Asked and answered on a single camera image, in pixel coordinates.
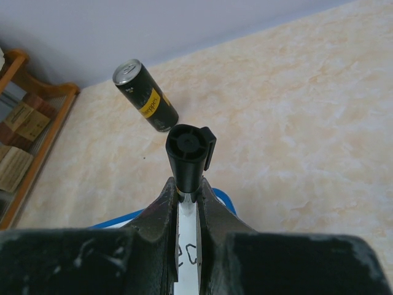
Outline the blue framed whiteboard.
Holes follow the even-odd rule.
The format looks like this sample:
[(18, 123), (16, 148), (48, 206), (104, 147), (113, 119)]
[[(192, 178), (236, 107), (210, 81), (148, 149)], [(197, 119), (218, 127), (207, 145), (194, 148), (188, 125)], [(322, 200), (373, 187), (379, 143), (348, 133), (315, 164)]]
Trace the blue framed whiteboard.
[[(235, 207), (231, 198), (222, 190), (213, 188), (219, 200), (230, 212), (236, 215)], [(128, 213), (126, 215), (95, 224), (92, 228), (119, 228), (134, 218), (138, 217), (144, 209)], [(174, 283), (173, 294), (199, 294), (198, 267), (197, 267), (197, 234), (196, 234), (196, 211), (186, 215), (180, 210), (179, 213), (179, 281)]]

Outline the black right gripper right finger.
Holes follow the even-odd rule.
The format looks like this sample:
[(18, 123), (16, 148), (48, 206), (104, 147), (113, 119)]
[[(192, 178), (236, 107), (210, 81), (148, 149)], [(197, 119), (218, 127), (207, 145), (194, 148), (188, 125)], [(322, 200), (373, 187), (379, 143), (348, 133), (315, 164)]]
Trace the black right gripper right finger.
[(352, 235), (263, 233), (216, 197), (197, 198), (200, 294), (391, 294), (370, 245)]

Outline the black capped whiteboard marker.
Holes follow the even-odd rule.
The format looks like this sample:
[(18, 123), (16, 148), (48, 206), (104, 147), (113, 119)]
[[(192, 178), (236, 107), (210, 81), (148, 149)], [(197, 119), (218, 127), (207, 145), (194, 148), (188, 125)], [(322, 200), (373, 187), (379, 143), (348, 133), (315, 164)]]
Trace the black capped whiteboard marker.
[(165, 148), (181, 203), (196, 202), (216, 141), (208, 127), (180, 124), (169, 131)]

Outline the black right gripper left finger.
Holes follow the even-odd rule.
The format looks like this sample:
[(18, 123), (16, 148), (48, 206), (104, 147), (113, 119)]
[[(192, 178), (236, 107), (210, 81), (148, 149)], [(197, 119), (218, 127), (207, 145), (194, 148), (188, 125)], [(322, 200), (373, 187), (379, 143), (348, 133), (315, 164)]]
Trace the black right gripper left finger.
[(1, 232), (2, 294), (172, 294), (178, 280), (177, 192), (118, 229)]

